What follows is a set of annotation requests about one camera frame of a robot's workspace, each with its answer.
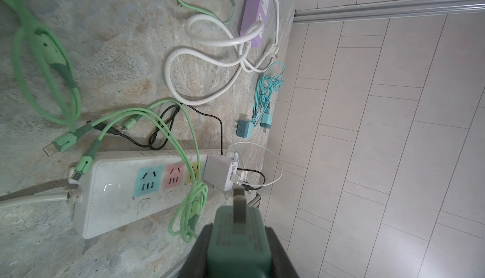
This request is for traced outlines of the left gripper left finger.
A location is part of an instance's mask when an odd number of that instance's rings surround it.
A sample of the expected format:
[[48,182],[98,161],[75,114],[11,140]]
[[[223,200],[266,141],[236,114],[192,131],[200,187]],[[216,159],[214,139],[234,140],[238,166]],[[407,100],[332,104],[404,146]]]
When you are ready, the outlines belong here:
[[178,277],[181,278],[205,278],[208,277],[208,247],[212,235],[213,224],[204,226],[199,234],[193,248],[181,270]]

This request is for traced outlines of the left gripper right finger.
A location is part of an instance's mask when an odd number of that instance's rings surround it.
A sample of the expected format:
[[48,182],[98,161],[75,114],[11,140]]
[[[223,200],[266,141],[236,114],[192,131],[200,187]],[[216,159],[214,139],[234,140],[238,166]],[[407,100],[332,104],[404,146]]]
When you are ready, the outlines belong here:
[[299,278],[293,264],[279,241],[275,231],[265,226],[269,247],[272,254],[271,278]]

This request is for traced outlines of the green charger plug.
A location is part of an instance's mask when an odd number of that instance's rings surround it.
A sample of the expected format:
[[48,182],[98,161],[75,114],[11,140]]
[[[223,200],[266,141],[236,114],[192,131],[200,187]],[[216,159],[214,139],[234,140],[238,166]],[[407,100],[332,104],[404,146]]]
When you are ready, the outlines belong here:
[[233,189],[233,204],[220,207],[207,253],[208,277],[270,277],[272,254],[260,211],[247,206],[246,191]]

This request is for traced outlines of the white charger with white cable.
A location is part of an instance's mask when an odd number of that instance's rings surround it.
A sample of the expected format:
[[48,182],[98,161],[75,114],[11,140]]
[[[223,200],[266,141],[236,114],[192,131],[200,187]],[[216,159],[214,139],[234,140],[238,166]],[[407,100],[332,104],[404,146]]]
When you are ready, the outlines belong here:
[[224,192],[229,191],[239,163],[227,156],[208,154],[203,172],[203,180]]

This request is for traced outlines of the white multicolour power strip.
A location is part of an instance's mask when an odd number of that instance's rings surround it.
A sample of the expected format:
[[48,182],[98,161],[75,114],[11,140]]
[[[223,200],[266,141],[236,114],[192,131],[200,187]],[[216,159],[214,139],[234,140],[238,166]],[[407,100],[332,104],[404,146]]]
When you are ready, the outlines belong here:
[[179,205],[191,190],[189,169],[204,171],[216,149],[187,151],[188,162],[176,150],[99,152],[79,180],[69,179],[82,194],[74,209],[73,226],[84,239]]

